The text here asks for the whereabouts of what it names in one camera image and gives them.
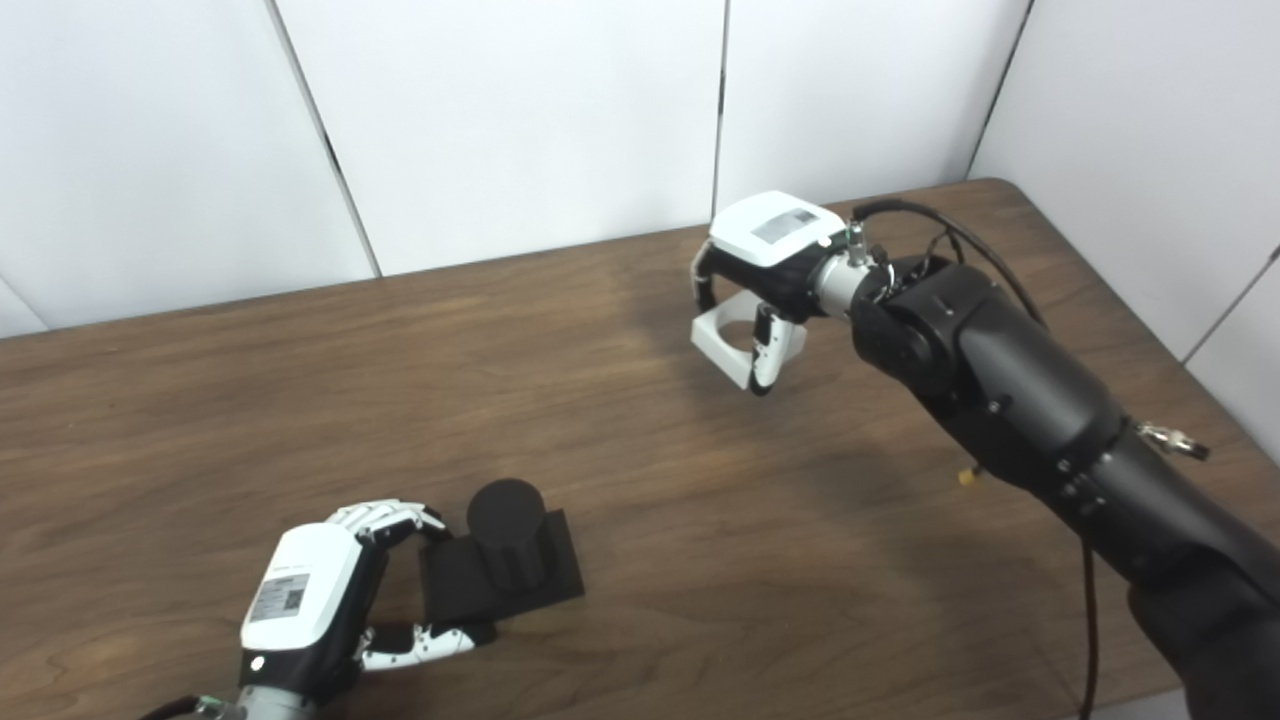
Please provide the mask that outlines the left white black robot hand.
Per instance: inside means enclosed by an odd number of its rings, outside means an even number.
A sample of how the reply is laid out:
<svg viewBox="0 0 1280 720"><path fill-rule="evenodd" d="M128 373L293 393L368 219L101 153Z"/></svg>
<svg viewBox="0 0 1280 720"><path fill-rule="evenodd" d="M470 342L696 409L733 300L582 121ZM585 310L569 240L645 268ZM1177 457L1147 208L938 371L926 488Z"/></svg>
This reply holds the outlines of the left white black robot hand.
<svg viewBox="0 0 1280 720"><path fill-rule="evenodd" d="M370 621L390 551L452 539L424 503L380 498L337 509L279 539L239 632L239 688L319 708L365 673L411 667L497 639L492 623Z"/></svg>

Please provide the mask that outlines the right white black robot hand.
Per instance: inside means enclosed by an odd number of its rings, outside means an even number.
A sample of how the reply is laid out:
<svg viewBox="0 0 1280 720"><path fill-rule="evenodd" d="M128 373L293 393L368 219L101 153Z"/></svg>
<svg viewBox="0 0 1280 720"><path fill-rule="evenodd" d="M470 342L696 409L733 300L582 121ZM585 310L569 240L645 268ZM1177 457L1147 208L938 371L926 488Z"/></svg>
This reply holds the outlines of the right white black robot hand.
<svg viewBox="0 0 1280 720"><path fill-rule="evenodd" d="M726 208L690 268L695 346L737 387L767 396L803 347L804 324L826 315L819 275L847 240L840 215L790 193Z"/></svg>

